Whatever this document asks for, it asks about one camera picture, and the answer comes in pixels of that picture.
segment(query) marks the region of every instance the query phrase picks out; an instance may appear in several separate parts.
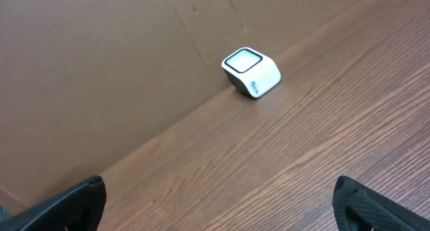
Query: wooden floor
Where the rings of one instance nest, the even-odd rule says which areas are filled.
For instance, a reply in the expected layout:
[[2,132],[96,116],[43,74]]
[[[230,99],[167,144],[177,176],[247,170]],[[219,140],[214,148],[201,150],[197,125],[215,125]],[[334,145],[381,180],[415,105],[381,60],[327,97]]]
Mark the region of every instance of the wooden floor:
[[430,0],[362,0],[101,175],[99,230],[336,230],[347,175],[430,218]]

